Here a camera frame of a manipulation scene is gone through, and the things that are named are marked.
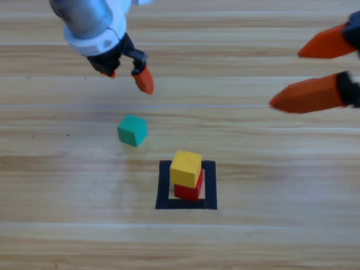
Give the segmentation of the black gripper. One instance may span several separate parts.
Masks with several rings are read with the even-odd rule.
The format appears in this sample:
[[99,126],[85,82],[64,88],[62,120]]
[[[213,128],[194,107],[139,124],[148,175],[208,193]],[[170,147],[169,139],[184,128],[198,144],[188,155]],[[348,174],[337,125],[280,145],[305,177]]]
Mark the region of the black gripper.
[[[334,59],[355,51],[359,53],[359,11],[350,14],[345,24],[316,34],[298,51],[298,56]],[[269,105],[293,114],[349,105],[359,108],[359,83],[352,81],[348,71],[311,78],[288,85],[270,100]]]
[[127,33],[114,48],[97,56],[88,56],[87,60],[100,74],[109,78],[116,78],[116,69],[120,66],[122,55],[133,59],[132,76],[139,90],[148,95],[153,94],[154,81],[146,66],[147,56],[143,51],[135,48]]

